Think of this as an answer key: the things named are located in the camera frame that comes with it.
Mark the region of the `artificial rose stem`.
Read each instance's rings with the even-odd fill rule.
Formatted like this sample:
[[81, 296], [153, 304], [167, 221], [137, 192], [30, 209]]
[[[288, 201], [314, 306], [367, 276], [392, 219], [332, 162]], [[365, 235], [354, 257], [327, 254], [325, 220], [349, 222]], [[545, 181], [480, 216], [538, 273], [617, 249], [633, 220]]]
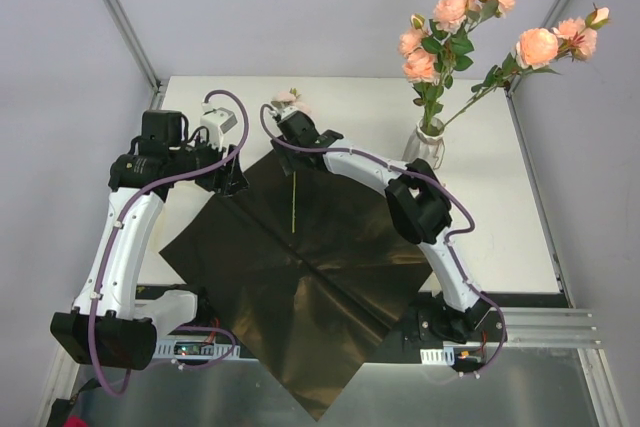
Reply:
[[611, 22], [610, 9], [593, 5], [585, 17], [560, 21], [551, 29], [534, 28], [523, 32], [500, 65], [493, 66], [485, 79], [472, 88], [465, 105], [444, 123], [448, 127], [471, 106], [498, 89], [509, 90], [517, 79], [533, 74], [556, 74], [551, 67], [563, 59], [587, 62], [597, 50], [598, 31]]
[[[294, 107], [295, 109], [309, 115], [311, 110], [309, 106], [301, 100], [301, 94], [293, 87], [288, 91], [276, 94], [271, 100], [271, 106], [282, 110], [285, 107]], [[291, 232], [296, 232], [296, 210], [297, 207], [297, 175], [293, 174], [292, 179], [292, 199], [291, 199]]]
[[437, 116], [444, 108], [440, 98], [451, 85], [446, 62], [452, 57], [444, 44], [447, 34], [431, 32], [429, 27], [425, 17], [412, 14], [409, 28], [399, 37], [397, 51], [403, 59], [402, 72], [416, 94], [413, 103], [423, 108], [420, 130], [435, 137], [444, 131]]
[[442, 47], [440, 63], [458, 72], [473, 63], [474, 51], [470, 34], [482, 23], [505, 16], [515, 7], [516, 0], [439, 0], [432, 11], [431, 36]]

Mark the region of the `black wrapping paper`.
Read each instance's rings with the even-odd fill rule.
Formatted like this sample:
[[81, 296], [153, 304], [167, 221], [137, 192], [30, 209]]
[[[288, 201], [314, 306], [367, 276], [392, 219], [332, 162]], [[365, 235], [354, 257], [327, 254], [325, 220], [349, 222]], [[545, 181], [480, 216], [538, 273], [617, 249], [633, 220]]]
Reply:
[[385, 198], [274, 153], [249, 186], [212, 197], [163, 250], [203, 288], [222, 324], [313, 418], [369, 361], [431, 275], [395, 230]]

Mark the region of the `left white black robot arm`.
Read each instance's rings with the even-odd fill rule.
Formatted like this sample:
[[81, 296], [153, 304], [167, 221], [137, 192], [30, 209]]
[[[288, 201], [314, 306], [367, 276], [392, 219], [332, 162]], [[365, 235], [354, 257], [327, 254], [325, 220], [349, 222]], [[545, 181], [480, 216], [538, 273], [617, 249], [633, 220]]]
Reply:
[[139, 136], [111, 165], [108, 212], [91, 271], [70, 311], [54, 314], [50, 331], [78, 364], [143, 370], [159, 339], [178, 327], [204, 334], [211, 312], [201, 288], [174, 286], [138, 307], [138, 278], [155, 222], [179, 181], [231, 196], [247, 188], [238, 148], [223, 136], [237, 123], [224, 108], [206, 109], [188, 129], [178, 111], [146, 111]]

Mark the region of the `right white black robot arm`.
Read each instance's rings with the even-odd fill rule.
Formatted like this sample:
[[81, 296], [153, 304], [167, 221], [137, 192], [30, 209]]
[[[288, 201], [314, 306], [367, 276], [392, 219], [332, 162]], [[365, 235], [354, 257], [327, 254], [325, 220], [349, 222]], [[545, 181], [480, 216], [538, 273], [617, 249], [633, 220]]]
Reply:
[[263, 105], [281, 132], [271, 135], [283, 170], [291, 174], [312, 169], [342, 176], [370, 188], [386, 199], [392, 224], [425, 256], [441, 288], [428, 321], [433, 335], [456, 343], [473, 341], [486, 328], [491, 304], [456, 253], [451, 208], [469, 212], [439, 182], [430, 165], [386, 160], [357, 148], [341, 134], [319, 133], [309, 116], [295, 107]]

